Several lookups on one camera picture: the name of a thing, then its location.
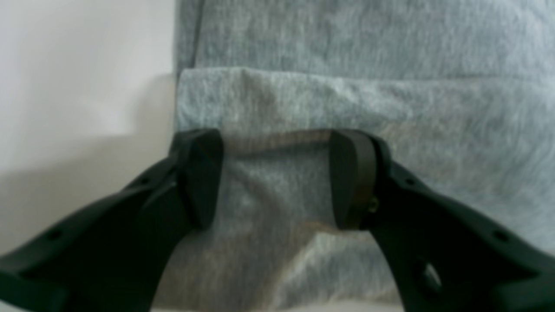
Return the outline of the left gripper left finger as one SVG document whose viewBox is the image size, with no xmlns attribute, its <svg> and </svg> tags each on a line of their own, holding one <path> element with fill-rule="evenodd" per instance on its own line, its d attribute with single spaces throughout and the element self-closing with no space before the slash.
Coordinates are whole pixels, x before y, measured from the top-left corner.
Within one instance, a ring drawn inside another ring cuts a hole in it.
<svg viewBox="0 0 555 312">
<path fill-rule="evenodd" d="M 129 185 L 1 257 L 1 300 L 31 312 L 148 312 L 175 247 L 214 220 L 224 145 L 176 133 Z"/>
</svg>

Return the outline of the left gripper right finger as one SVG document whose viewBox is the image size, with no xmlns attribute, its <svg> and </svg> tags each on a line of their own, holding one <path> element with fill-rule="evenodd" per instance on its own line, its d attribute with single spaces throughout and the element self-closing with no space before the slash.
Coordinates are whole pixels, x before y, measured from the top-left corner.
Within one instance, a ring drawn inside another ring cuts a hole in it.
<svg viewBox="0 0 555 312">
<path fill-rule="evenodd" d="M 554 257 L 436 193 L 394 162 L 384 140 L 332 130 L 333 213 L 371 233 L 407 312 L 552 312 Z"/>
</svg>

